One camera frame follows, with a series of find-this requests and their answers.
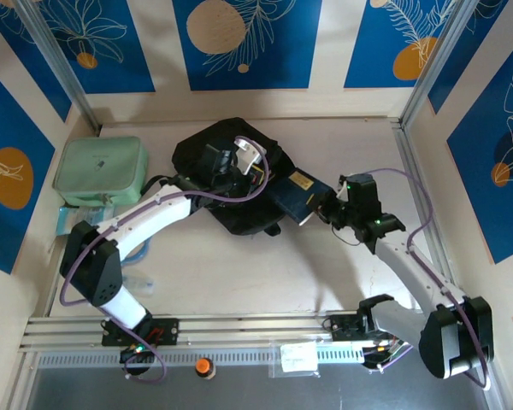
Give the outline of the dark blue book yellow label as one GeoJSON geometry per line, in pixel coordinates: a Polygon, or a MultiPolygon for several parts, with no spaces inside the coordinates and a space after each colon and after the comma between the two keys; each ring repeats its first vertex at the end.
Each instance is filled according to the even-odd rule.
{"type": "Polygon", "coordinates": [[[327,184],[295,168],[268,187],[268,196],[287,216],[302,226],[313,213],[309,206],[311,199],[329,190],[331,187],[327,184]]]}

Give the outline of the black backpack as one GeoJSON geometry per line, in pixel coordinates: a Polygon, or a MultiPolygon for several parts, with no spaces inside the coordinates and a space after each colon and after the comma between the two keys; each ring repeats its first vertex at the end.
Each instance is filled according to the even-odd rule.
{"type": "Polygon", "coordinates": [[[268,187],[294,170],[291,158],[277,141],[268,138],[239,117],[220,120],[177,143],[172,156],[174,169],[177,174],[200,169],[198,161],[206,144],[217,138],[232,141],[236,136],[248,137],[267,150],[266,158],[270,175],[266,189],[256,198],[241,203],[227,203],[195,197],[192,199],[192,210],[207,208],[229,233],[236,236],[254,235],[263,231],[269,236],[275,237],[281,233],[279,221],[286,214],[270,199],[268,187]]]}

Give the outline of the mint green pencil case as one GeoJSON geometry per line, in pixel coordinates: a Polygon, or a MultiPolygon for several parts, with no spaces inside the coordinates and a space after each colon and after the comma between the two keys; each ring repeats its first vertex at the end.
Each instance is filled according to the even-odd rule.
{"type": "Polygon", "coordinates": [[[75,207],[116,207],[139,201],[148,165],[140,138],[76,138],[63,149],[53,188],[75,207]]]}

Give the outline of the clear plastic wrapper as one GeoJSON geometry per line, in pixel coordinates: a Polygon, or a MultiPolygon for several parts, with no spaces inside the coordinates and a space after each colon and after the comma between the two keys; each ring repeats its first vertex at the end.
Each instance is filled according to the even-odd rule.
{"type": "Polygon", "coordinates": [[[134,296],[150,297],[154,293],[154,282],[138,276],[123,276],[123,285],[134,296]]]}

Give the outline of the clear bag with paper label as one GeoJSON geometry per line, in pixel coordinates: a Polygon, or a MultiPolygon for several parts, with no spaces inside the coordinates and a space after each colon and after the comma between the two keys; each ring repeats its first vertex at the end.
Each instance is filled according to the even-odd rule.
{"type": "Polygon", "coordinates": [[[315,341],[292,343],[273,341],[268,351],[270,378],[320,377],[315,341]]]}

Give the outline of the light blue clear pouch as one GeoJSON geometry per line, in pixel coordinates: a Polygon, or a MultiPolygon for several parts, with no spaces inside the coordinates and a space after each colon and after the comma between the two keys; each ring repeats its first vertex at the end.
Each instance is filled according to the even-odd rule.
{"type": "Polygon", "coordinates": [[[68,235],[74,226],[81,221],[89,223],[91,226],[100,224],[110,219],[114,215],[113,207],[60,207],[57,224],[56,235],[58,237],[68,235]]]}

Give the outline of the orange-capped bottle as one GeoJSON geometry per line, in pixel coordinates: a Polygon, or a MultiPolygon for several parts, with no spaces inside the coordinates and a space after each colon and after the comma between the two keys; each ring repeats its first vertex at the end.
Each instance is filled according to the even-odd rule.
{"type": "Polygon", "coordinates": [[[207,357],[202,357],[196,361],[195,371],[200,378],[207,380],[216,375],[215,364],[212,359],[207,357]]]}

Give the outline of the aluminium side rail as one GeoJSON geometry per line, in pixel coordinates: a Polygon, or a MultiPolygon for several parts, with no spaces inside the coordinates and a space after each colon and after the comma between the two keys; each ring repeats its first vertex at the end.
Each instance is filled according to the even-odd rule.
{"type": "Polygon", "coordinates": [[[444,246],[439,237],[438,228],[433,220],[431,200],[428,198],[427,191],[425,190],[425,186],[416,164],[416,158],[414,157],[414,153],[410,147],[410,141],[401,126],[395,126],[393,130],[398,144],[399,153],[404,164],[404,171],[410,176],[410,189],[414,197],[416,210],[422,227],[417,233],[421,233],[426,239],[430,252],[429,260],[431,265],[438,272],[437,276],[442,275],[447,279],[451,279],[450,265],[446,257],[444,246]]]}

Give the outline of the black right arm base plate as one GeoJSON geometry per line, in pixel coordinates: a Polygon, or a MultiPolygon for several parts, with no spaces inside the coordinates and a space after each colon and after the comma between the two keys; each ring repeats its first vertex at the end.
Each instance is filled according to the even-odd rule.
{"type": "Polygon", "coordinates": [[[393,341],[397,338],[381,331],[366,316],[358,314],[332,314],[328,318],[330,333],[335,342],[393,341]]]}

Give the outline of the blue floral wall poster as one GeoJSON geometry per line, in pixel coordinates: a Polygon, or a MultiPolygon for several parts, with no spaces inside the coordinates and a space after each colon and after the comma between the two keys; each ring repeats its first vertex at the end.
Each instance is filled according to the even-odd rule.
{"type": "Polygon", "coordinates": [[[85,93],[155,90],[127,0],[41,0],[38,9],[85,93]]]}
{"type": "Polygon", "coordinates": [[[172,0],[192,91],[306,89],[322,0],[172,0]]]}
{"type": "Polygon", "coordinates": [[[439,116],[477,102],[489,115],[513,116],[513,0],[477,0],[427,100],[439,116]]]}
{"type": "Polygon", "coordinates": [[[11,274],[55,148],[0,81],[0,271],[11,274]]]}
{"type": "Polygon", "coordinates": [[[513,255],[513,51],[447,139],[496,263],[513,255]]]}
{"type": "Polygon", "coordinates": [[[16,13],[13,0],[0,0],[0,33],[65,122],[72,107],[71,100],[16,13]]]}
{"type": "Polygon", "coordinates": [[[345,77],[346,89],[411,87],[457,0],[368,0],[345,77]]]}

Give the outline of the aluminium frame rail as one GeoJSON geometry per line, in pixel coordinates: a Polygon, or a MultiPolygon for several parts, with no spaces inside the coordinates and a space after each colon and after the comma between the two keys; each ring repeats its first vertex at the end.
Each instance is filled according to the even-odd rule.
{"type": "MultiPolygon", "coordinates": [[[[293,313],[242,316],[180,316],[175,346],[217,347],[261,346],[270,342],[295,342],[298,339],[334,342],[328,317],[332,313],[293,313]]],[[[99,317],[49,317],[29,319],[21,338],[22,351],[96,349],[102,345],[103,329],[99,317]]],[[[356,341],[366,345],[386,341],[356,341]]]]}

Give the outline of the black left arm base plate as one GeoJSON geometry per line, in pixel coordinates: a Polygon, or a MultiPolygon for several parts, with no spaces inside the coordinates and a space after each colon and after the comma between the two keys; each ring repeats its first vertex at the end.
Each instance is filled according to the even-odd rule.
{"type": "MultiPolygon", "coordinates": [[[[179,323],[176,318],[144,319],[133,329],[133,333],[154,346],[174,346],[179,335],[179,323]]],[[[102,320],[102,345],[106,347],[127,347],[137,342],[111,320],[102,320]]]]}

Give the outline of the aluminium corner post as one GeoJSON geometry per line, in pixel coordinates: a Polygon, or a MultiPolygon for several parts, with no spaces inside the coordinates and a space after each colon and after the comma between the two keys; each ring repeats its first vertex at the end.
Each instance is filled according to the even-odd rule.
{"type": "Polygon", "coordinates": [[[55,75],[57,81],[67,94],[70,101],[79,110],[81,117],[90,127],[93,135],[100,134],[102,124],[97,120],[87,98],[86,93],[64,55],[53,32],[46,23],[38,6],[31,0],[12,0],[15,11],[23,25],[38,47],[47,65],[55,75]]]}
{"type": "Polygon", "coordinates": [[[403,130],[416,119],[422,105],[429,105],[433,114],[442,110],[486,36],[481,0],[452,0],[451,5],[452,14],[399,116],[403,130]]]}

